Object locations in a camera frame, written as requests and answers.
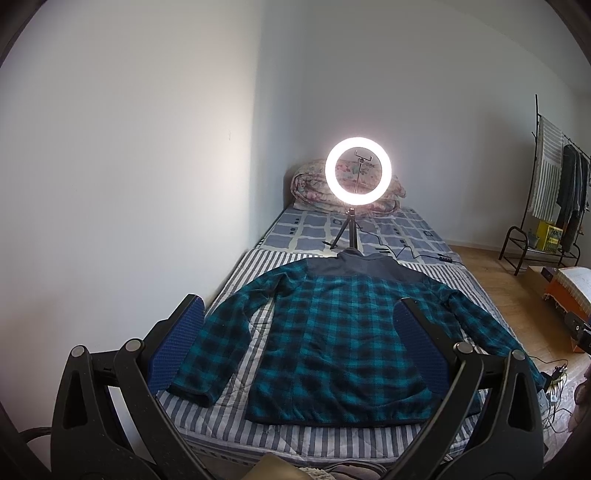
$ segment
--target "floral comforter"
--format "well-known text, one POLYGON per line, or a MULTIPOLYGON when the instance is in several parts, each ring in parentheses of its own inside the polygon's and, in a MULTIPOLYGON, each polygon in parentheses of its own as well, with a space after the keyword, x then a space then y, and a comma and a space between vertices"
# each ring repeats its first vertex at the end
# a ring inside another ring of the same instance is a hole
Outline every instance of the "floral comforter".
MULTIPOLYGON (((339 200, 329 189, 324 175, 324 160, 314 160, 302 165, 291 180, 291 194, 295 197, 294 208, 298 210, 319 210, 321 212, 343 212, 347 205, 339 200)), ((339 160, 336 164, 336 177, 342 187, 355 191, 355 183, 359 172, 359 163, 339 160)), ((364 163, 361 166, 357 193, 367 193, 373 190, 382 176, 379 164, 364 163)), ((379 200, 368 205, 355 207, 359 216, 388 215, 400 208, 400 198, 406 197, 406 191, 400 185, 396 175, 388 190, 379 200)))

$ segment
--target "clothes rack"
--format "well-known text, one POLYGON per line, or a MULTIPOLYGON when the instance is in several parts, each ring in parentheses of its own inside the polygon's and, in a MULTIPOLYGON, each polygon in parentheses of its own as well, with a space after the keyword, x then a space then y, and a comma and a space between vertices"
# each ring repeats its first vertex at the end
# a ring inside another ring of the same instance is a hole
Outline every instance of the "clothes rack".
MULTIPOLYGON (((530 200, 531 200, 531 193, 534 188, 535 167, 536 167, 537 162, 540 160, 540 159, 538 159, 538 135, 540 133, 539 132, 540 117, 541 117, 541 115, 540 115, 540 111, 538 108, 538 95, 536 94, 536 96, 535 96, 535 131, 536 131, 536 133, 532 132, 532 134, 535 138, 535 148, 534 148, 534 165, 531 170, 530 191, 527 194, 527 201, 525 202, 525 208, 523 211, 523 217, 521 218, 521 223, 519 226, 512 225, 511 227, 509 227, 509 229, 507 230, 507 235, 505 236, 505 242, 503 243, 503 248, 501 249, 501 253, 499 254, 499 260, 502 260, 504 258, 505 260, 507 260, 509 265, 511 265, 515 269, 514 275, 517 275, 519 273, 519 271, 525 270, 527 268, 527 267, 523 267, 523 262, 525 260, 534 260, 535 262, 542 262, 542 263, 550 264, 550 265, 555 264, 556 266, 558 266, 560 268, 560 267, 576 266, 579 263, 579 259, 581 258, 581 249, 577 245, 577 240, 579 238, 579 231, 577 231, 576 236, 574 238, 574 242, 573 242, 573 247, 575 247, 577 250, 577 253, 574 254, 571 251, 568 251, 568 252, 563 251, 562 247, 559 247, 556 252, 547 252, 544 250, 538 250, 536 248, 531 248, 528 244, 527 233, 525 233, 525 231, 523 230, 525 218, 527 217, 528 206, 529 206, 530 200), (520 236, 522 236, 522 238, 515 238, 515 237, 511 236, 511 234, 514 232, 520 234, 520 236), (509 257, 509 256, 505 255, 505 250, 507 248, 507 244, 509 241, 520 248, 520 250, 521 250, 520 256, 509 257), (535 257, 528 258, 527 257, 528 254, 534 254, 535 257), (569 261, 574 261, 574 265, 568 265, 568 264, 564 263, 565 259, 569 259, 569 261), (514 264, 512 262, 512 260, 518 260, 517 264, 514 264)), ((583 158, 585 158, 585 160, 587 160, 587 162, 591 164, 591 157, 589 157, 589 155, 587 155, 570 137, 563 134, 563 138, 570 145, 572 145, 574 148, 576 148, 578 150, 579 154, 581 154, 583 156, 583 158)))

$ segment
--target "striped mattress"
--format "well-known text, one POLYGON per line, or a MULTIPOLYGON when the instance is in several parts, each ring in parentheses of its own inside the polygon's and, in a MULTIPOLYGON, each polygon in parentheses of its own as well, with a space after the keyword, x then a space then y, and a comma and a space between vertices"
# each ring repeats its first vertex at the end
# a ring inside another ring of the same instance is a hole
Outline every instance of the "striped mattress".
MULTIPOLYGON (((318 255, 273 252, 259 248, 250 250, 209 311, 213 311, 233 292, 262 273, 289 262, 316 256, 318 255)), ((401 264, 461 290, 474 303, 489 311, 515 336, 491 299, 464 267, 450 264, 401 264)), ((251 344, 238 371, 213 407, 199 407, 166 391, 158 393, 158 399, 166 413, 189 446, 199 455, 246 465, 255 464, 267 452, 295 465, 324 466, 345 459, 369 460, 384 465, 393 463, 417 435, 420 425, 328 428, 264 425, 244 418, 248 391, 265 348, 272 318, 272 301, 253 315, 250 322, 251 344)), ((474 416, 464 421, 451 446, 450 455, 457 455, 466 446, 476 420, 477 417, 474 416)))

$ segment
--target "plaid jacket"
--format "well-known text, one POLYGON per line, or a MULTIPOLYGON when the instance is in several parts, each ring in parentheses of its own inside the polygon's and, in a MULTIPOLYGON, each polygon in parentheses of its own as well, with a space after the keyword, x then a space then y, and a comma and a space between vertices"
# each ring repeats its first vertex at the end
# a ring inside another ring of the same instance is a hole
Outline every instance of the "plaid jacket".
MULTIPOLYGON (((488 353, 521 349, 460 291, 391 257, 345 251, 275 268, 229 297, 206 320, 169 390, 213 405, 251 342, 250 317, 273 297, 273 323, 246 407, 246 418, 259 423, 427 420, 441 396, 427 388, 394 326, 394 304, 404 297, 453 340, 462 340, 463 329, 488 353)), ((544 380, 529 362, 541 388, 544 380)))

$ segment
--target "yellow box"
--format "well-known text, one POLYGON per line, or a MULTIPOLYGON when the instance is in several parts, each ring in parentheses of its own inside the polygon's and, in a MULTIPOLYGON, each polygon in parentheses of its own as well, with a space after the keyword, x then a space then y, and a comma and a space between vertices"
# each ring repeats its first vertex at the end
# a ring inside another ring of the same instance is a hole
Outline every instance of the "yellow box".
POLYGON ((556 252, 558 243, 562 237, 562 229, 550 223, 540 221, 538 231, 536 233, 540 240, 538 241, 538 249, 545 252, 556 252))

